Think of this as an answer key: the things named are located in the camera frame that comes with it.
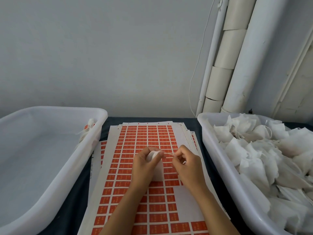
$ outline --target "hand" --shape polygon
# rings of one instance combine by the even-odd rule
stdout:
[[[175,152],[172,163],[177,170],[184,186],[194,195],[201,190],[207,190],[202,170],[201,158],[193,154],[185,145]]]
[[[158,148],[146,147],[140,153],[135,155],[133,160],[133,169],[131,173],[131,185],[130,188],[139,190],[145,193],[154,174],[154,168],[158,162],[164,157],[164,152],[159,152],[159,154],[147,162],[147,155],[151,151],[159,151]]]

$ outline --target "person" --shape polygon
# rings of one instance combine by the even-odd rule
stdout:
[[[151,151],[159,151],[159,149],[147,147],[134,156],[129,189],[99,235],[131,234],[139,202],[148,189],[155,166],[164,157],[164,153],[160,152],[151,162],[147,162],[146,157]],[[184,186],[197,201],[209,234],[240,235],[209,191],[200,157],[182,145],[175,152],[172,163]]]

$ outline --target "dark blue fabric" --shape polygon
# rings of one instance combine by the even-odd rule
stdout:
[[[211,178],[212,184],[216,193],[231,218],[232,223],[238,229],[240,234],[253,234],[251,230],[244,223],[240,213],[237,210],[233,200],[231,199],[221,177],[219,176],[216,167],[214,166],[205,146],[202,143],[202,130],[197,119],[195,118],[134,118],[134,117],[108,117],[102,126],[100,140],[107,140],[108,132],[111,125],[122,124],[123,122],[159,122],[159,121],[173,121],[184,122],[186,127],[195,131],[198,142],[200,144],[201,152],[204,157],[205,166]],[[289,128],[307,127],[313,130],[313,127],[307,124],[299,123],[285,123]],[[80,173],[73,188],[65,199],[59,212],[53,221],[41,232],[40,235],[76,235],[83,220],[88,201],[88,189],[90,178],[90,164],[89,158],[84,169]]]

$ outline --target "person's left hand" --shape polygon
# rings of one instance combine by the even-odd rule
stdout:
[[[145,193],[154,173],[154,168],[158,162],[164,157],[164,152],[161,151],[155,156],[151,162],[147,162],[146,158],[151,151],[159,151],[158,148],[146,147],[140,153],[135,155],[133,160],[133,168],[131,173],[130,188]]]

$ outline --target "plastic tub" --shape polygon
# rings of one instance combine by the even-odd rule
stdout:
[[[1,235],[34,235],[49,225],[107,117],[97,108],[37,106],[0,119]],[[97,122],[75,149],[90,118]]]
[[[232,118],[239,116],[239,114],[229,113],[201,113],[198,115],[198,121],[202,126],[202,140],[216,169],[242,218],[254,233],[258,235],[290,235],[290,233],[277,227],[268,215],[261,210],[256,200],[248,192],[227,154],[218,144],[218,139],[213,131],[213,125],[223,126],[227,122],[229,115]],[[268,122],[273,120],[265,116],[258,117],[263,125],[268,125]]]

